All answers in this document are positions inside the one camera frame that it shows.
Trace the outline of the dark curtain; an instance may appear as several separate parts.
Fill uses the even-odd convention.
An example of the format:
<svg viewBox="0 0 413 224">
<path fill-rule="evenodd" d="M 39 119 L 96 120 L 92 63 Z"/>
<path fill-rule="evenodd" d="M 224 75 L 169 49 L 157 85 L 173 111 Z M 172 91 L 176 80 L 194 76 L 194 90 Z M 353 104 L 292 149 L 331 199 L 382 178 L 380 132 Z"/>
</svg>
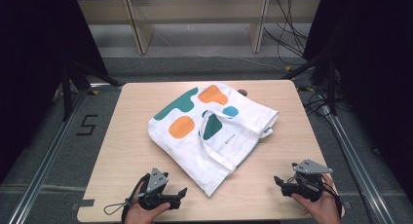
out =
<svg viewBox="0 0 413 224">
<path fill-rule="evenodd" d="M 70 61 L 107 72 L 78 0 L 0 0 L 0 183 L 44 118 Z"/>
<path fill-rule="evenodd" d="M 354 23 L 341 26 L 342 87 L 413 200 L 413 0 L 320 0 L 304 58 L 321 52 L 346 10 L 354 12 Z"/>
</svg>

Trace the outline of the black metal stand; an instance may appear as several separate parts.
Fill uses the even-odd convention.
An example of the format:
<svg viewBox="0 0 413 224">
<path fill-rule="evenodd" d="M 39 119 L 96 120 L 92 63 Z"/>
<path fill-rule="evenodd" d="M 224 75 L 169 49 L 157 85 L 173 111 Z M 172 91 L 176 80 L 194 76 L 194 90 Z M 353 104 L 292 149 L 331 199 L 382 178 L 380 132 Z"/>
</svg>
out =
<svg viewBox="0 0 413 224">
<path fill-rule="evenodd" d="M 318 56 L 313 57 L 292 72 L 282 76 L 282 80 L 291 80 L 311 67 L 315 68 L 311 76 L 311 83 L 319 85 L 322 81 L 326 82 L 326 104 L 330 113 L 335 116 L 337 114 L 335 108 L 335 63 L 329 52 L 321 52 Z"/>
<path fill-rule="evenodd" d="M 123 86 L 123 83 L 109 77 L 107 74 L 103 74 L 102 72 L 93 69 L 92 67 L 86 65 L 84 62 L 76 60 L 67 61 L 61 69 L 61 86 L 63 90 L 64 100 L 64 121 L 66 121 L 73 112 L 70 84 L 73 83 L 79 91 L 87 91 L 92 86 L 86 77 L 87 74 L 92 74 L 96 78 L 105 81 L 112 86 Z"/>
</svg>

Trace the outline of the light wooden shelf unit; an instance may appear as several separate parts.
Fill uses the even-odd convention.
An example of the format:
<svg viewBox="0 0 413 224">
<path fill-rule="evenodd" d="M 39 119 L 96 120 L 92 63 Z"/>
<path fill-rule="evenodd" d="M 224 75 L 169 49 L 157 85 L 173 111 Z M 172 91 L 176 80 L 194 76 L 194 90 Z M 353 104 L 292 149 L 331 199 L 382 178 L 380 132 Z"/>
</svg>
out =
<svg viewBox="0 0 413 224">
<path fill-rule="evenodd" d="M 311 23 L 320 0 L 81 0 L 89 24 L 128 24 L 137 51 L 148 51 L 157 24 L 244 23 L 252 51 L 260 51 L 266 23 Z"/>
</svg>

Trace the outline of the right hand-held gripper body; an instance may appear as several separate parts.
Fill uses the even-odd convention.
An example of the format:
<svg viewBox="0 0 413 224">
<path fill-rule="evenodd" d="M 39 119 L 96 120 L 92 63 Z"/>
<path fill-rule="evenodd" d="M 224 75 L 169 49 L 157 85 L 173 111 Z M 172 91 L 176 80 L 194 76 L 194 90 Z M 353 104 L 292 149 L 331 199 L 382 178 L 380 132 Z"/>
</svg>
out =
<svg viewBox="0 0 413 224">
<path fill-rule="evenodd" d="M 323 166 L 310 159 L 305 159 L 301 163 L 293 163 L 292 168 L 295 171 L 295 181 L 298 184 L 298 194 L 311 202 L 316 202 L 323 191 L 323 173 L 332 173 L 333 169 Z"/>
</svg>

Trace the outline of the white tote bag coloured blobs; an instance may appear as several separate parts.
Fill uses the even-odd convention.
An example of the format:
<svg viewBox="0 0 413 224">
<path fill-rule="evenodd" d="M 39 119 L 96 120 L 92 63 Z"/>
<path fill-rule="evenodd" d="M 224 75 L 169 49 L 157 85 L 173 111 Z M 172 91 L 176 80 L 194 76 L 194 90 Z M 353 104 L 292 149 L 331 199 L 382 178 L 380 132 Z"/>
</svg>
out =
<svg viewBox="0 0 413 224">
<path fill-rule="evenodd" d="M 211 196 L 273 132 L 279 112 L 222 84 L 195 87 L 148 123 L 150 138 Z"/>
</svg>

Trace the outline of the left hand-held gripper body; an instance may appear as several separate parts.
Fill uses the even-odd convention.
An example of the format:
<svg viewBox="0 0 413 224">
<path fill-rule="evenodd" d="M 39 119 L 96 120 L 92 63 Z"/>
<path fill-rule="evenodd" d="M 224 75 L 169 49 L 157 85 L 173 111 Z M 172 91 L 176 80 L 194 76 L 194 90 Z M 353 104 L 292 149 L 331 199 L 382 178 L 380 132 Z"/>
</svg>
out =
<svg viewBox="0 0 413 224">
<path fill-rule="evenodd" d="M 152 171 L 143 177 L 138 203 L 146 210 L 154 209 L 162 204 L 164 202 L 163 191 L 168 181 L 166 173 L 152 168 Z"/>
</svg>

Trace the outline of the aluminium floor rail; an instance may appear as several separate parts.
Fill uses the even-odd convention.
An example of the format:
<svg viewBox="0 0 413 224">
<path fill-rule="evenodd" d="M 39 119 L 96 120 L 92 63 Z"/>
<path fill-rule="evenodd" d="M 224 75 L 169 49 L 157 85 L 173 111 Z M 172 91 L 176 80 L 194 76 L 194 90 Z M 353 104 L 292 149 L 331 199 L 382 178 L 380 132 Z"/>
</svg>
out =
<svg viewBox="0 0 413 224">
<path fill-rule="evenodd" d="M 73 94 L 66 121 L 56 100 L 0 183 L 0 224 L 80 224 L 71 206 L 84 200 L 121 90 L 96 84 Z"/>
<path fill-rule="evenodd" d="M 357 182 L 361 197 L 365 202 L 369 203 L 369 208 L 373 211 L 379 224 L 395 224 L 384 199 L 373 184 L 371 177 L 358 156 L 353 143 L 345 132 L 338 116 L 334 115 L 333 111 L 328 106 L 323 106 L 322 111 L 338 137 L 342 153 L 347 160 L 350 172 Z"/>
</svg>

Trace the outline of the person's right hand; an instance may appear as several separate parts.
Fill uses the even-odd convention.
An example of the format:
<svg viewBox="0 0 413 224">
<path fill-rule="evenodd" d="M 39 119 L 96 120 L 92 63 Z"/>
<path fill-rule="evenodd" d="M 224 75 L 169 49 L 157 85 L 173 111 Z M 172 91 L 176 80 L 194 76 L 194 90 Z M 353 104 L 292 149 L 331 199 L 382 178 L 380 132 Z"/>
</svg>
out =
<svg viewBox="0 0 413 224">
<path fill-rule="evenodd" d="M 335 197 L 331 193 L 323 191 L 316 202 L 306 200 L 298 194 L 292 194 L 291 198 L 303 207 L 301 214 L 310 214 L 317 224 L 341 224 Z"/>
</svg>

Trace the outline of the person's left hand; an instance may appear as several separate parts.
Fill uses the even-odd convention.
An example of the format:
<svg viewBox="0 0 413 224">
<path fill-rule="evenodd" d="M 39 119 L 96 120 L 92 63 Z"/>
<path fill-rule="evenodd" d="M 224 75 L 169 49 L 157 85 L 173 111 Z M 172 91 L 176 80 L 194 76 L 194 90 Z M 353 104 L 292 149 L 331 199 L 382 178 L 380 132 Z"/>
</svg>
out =
<svg viewBox="0 0 413 224">
<path fill-rule="evenodd" d="M 137 203 L 137 199 L 133 199 L 124 224 L 155 224 L 154 220 L 169 208 L 170 204 L 164 203 L 154 209 L 146 210 Z"/>
</svg>

